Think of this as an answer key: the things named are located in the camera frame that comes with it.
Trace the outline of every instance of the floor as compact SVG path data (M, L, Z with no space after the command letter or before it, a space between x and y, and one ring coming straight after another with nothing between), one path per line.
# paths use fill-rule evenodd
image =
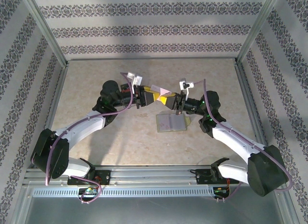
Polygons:
M244 186L232 200L218 204L209 197L113 197L97 199L95 204L85 206L76 198L32 198L26 224L284 223L274 193L260 197Z
M139 73L142 85L156 85L180 92L179 80L207 79L207 89L216 91L220 114L236 129L254 139L232 59L146 59L71 61L65 78L52 129L81 118L95 105L107 80L125 83L120 72ZM190 90L190 97L202 96L202 84ZM222 157L240 161L224 144L204 134L201 118L190 115L186 131L158 133L156 115L168 111L160 102L129 109L107 127L77 143L70 157L84 158L93 164L211 164Z

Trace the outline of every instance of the patterned wallpaper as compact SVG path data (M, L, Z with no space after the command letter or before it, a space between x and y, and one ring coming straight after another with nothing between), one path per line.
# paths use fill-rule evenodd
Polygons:
M243 61L267 142L279 146L293 176L290 194L300 223L308 223L306 2L278 0Z
M36 0L68 60L236 57L265 0Z
M0 8L0 224L5 224L62 68L22 0L0 0Z

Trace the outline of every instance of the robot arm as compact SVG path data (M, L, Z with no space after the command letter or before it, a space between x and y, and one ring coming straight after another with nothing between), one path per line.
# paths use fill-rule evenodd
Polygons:
M133 88L133 104L136 104L137 109L153 103L160 96L159 93L151 91L150 87L140 86L140 81L134 81L133 79L132 82L135 82ZM193 86L191 83L186 84L185 80L182 80L180 82L181 84L181 89L186 89L186 91ZM264 150L283 165L279 150L274 146L265 147L262 144L256 143L233 129L218 112L220 107L218 94L214 91L207 91L206 94L211 113L220 122L219 124L215 123L209 116L204 96L200 100L191 99L182 90L180 94L171 93L166 96L160 96L160 100L164 105L175 110L176 114L186 112L187 114L203 116L199 120L203 132L226 144L243 159L243 163L232 162L227 158L218 160L211 165L213 179L232 178L247 183L261 196L268 194L286 183L288 178L285 173L254 147L257 146ZM68 125L55 132L49 129L41 132L31 156L32 163L46 172L50 146L55 142L56 138L62 135L61 139L55 145L52 155L49 171L50 177L58 178L61 175L68 175L92 179L89 174L93 170L92 165L85 160L69 158L68 153L76 143L91 133L106 127L116 117L116 115L100 116L100 114L115 112L115 107L118 106L126 107L130 101L130 97L131 93L128 84L121 85L120 91L115 81L107 81L104 83L101 96L92 109L93 111L75 122L74 124L76 125L73 128L68 130L71 127L71 125ZM249 140L253 146L244 142L242 138L239 138L231 130L240 134L246 140Z

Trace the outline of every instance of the beige surface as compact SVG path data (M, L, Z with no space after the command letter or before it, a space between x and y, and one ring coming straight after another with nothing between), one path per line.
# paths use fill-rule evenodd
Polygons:
M157 85L180 92L179 80L207 79L207 89L219 95L220 114L235 128L254 139L231 59L156 59L71 61L53 123L53 130L72 123L95 105L107 80L125 83L119 72L139 73L143 85ZM202 96L202 84L190 90L190 97ZM80 141L70 157L93 164L211 164L222 157L239 159L227 146L204 134L201 116L190 115L187 131L158 133L156 114L167 111L160 102L129 109L107 127Z

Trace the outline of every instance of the gray panel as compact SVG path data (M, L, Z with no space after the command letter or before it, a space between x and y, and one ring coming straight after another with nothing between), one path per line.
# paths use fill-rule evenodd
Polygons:
M282 219L273 193L262 198L242 187L225 203L205 197L103 198L87 205L77 198L33 198L26 223L278 224Z

